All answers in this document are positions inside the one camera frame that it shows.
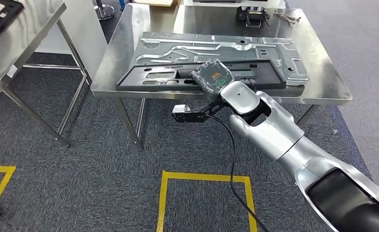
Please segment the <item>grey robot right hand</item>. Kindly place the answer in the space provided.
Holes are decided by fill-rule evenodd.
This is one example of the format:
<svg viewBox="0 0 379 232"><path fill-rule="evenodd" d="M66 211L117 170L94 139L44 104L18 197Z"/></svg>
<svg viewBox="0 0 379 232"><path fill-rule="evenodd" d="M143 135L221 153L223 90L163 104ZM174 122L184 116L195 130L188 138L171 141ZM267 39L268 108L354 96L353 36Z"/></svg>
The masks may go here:
<svg viewBox="0 0 379 232"><path fill-rule="evenodd" d="M213 101L225 86L235 81L231 71L219 59L209 59L191 71L191 76L205 96Z"/></svg>

